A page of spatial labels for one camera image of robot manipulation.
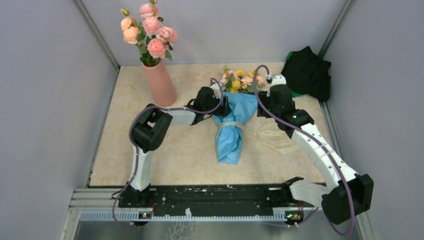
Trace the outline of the cream ribbon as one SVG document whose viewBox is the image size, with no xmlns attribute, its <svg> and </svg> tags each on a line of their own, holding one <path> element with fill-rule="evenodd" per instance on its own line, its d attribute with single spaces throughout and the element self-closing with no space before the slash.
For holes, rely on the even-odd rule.
<svg viewBox="0 0 424 240">
<path fill-rule="evenodd" d="M 236 121 L 220 123 L 217 126 L 219 129 L 228 126 L 235 126 L 243 132 L 254 135 L 255 138 L 259 142 L 264 144 L 267 148 L 282 155 L 295 152 L 300 149 L 297 144 L 291 141 L 291 139 L 286 135 L 284 131 L 268 129 L 268 127 L 271 126 L 270 123 L 263 125 L 257 130 L 246 127 L 245 125 Z"/>
</svg>

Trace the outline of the small yellow pink flower bouquet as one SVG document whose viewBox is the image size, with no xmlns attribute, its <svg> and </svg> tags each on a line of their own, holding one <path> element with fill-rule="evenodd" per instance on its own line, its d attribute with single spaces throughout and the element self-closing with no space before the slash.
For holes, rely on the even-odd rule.
<svg viewBox="0 0 424 240">
<path fill-rule="evenodd" d="M 246 73 L 243 70 L 230 70 L 227 65 L 223 66 L 222 90 L 228 93 L 253 94 L 254 72 Z"/>
</svg>

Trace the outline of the blue wrapping paper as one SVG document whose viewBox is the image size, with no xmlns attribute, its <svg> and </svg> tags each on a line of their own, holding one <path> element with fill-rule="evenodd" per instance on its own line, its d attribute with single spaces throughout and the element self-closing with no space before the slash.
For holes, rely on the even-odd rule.
<svg viewBox="0 0 424 240">
<path fill-rule="evenodd" d="M 255 95 L 245 93 L 224 92 L 231 112 L 227 116 L 213 116 L 218 125 L 215 138 L 216 155 L 219 163 L 234 164 L 239 161 L 243 146 L 243 130 L 258 107 Z"/>
</svg>

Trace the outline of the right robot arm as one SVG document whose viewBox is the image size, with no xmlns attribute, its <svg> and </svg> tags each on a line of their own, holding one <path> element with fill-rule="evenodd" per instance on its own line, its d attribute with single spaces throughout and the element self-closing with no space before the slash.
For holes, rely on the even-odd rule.
<svg viewBox="0 0 424 240">
<path fill-rule="evenodd" d="M 325 184 L 294 177 L 283 183 L 281 199 L 287 206 L 306 202 L 321 208 L 327 219 L 339 225 L 371 207 L 374 181 L 368 174 L 360 175 L 329 145 L 313 118 L 304 109 L 297 109 L 292 92 L 285 84 L 273 85 L 256 93 L 257 116 L 273 118 L 312 161 Z"/>
</svg>

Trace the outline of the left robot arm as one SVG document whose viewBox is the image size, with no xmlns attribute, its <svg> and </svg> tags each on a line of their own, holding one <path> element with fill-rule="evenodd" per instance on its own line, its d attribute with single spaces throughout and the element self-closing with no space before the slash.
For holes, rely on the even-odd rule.
<svg viewBox="0 0 424 240">
<path fill-rule="evenodd" d="M 206 116 L 225 117 L 231 112 L 229 100 L 217 84 L 202 87 L 185 106 L 164 108 L 148 104 L 133 120 L 129 140 L 133 144 L 132 175 L 121 195 L 119 207 L 146 207 L 150 200 L 151 166 L 155 151 L 170 127 L 193 126 Z"/>
</svg>

